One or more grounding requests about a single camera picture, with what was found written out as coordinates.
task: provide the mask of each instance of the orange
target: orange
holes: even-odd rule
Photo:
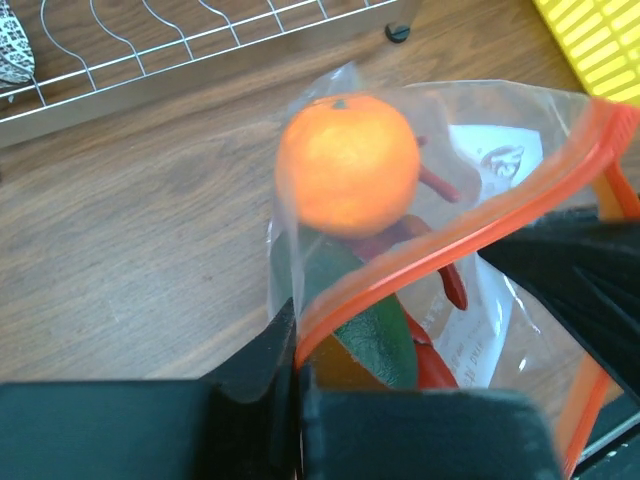
[[[420,151],[406,118],[366,95],[317,100],[286,127],[275,179],[298,221],[343,237],[365,237],[407,211]]]

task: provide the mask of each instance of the yellow basket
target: yellow basket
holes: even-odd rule
[[[640,0],[534,0],[591,95],[640,106]]]

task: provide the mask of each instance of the black rubber foot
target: black rubber foot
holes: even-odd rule
[[[411,33],[411,27],[407,27],[405,25],[400,25],[399,27],[395,27],[392,31],[389,25],[384,27],[384,34],[387,36],[390,42],[393,43],[402,43],[407,38],[409,38],[409,34]]]

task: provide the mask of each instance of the avocado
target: avocado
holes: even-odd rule
[[[318,294],[364,263],[338,239],[309,227],[299,226],[297,238],[299,251],[304,255],[304,310]],[[273,242],[269,258],[273,299],[277,305],[284,304],[292,296],[286,232]],[[383,384],[397,389],[416,387],[416,351],[404,311],[395,295],[356,315],[334,335]]]

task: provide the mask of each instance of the black and white patterned cloth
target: black and white patterned cloth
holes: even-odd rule
[[[0,0],[0,88],[30,81],[35,66],[27,35],[8,0]]]

